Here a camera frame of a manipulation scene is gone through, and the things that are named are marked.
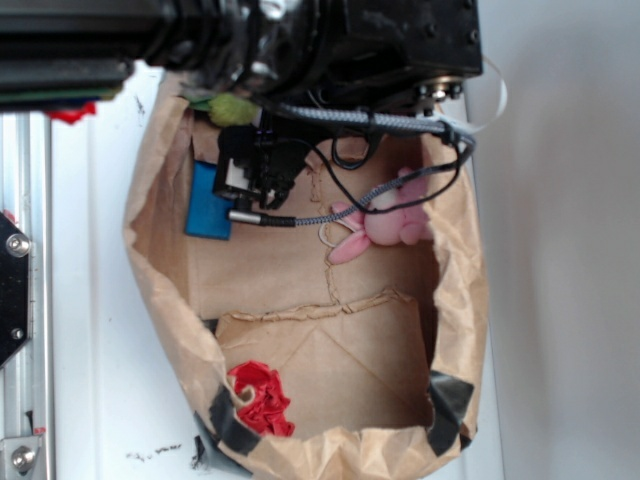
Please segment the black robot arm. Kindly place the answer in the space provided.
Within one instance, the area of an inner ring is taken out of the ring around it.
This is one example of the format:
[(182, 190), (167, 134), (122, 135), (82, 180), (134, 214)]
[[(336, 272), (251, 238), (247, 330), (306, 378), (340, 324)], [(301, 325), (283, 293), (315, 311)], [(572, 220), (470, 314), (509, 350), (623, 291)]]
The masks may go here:
[(310, 147), (418, 132), (416, 116), (481, 75), (473, 1), (5, 1), (1, 108), (79, 110), (119, 93), (137, 62), (200, 100), (257, 103), (262, 132), (222, 195), (277, 209)]

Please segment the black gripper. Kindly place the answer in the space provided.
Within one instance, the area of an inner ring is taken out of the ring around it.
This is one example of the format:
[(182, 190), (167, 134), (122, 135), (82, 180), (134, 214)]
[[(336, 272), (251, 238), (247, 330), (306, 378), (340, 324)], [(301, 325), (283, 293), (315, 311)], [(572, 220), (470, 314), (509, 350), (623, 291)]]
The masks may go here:
[(256, 202), (278, 210), (306, 168), (309, 147), (252, 125), (222, 129), (214, 193), (224, 199)]

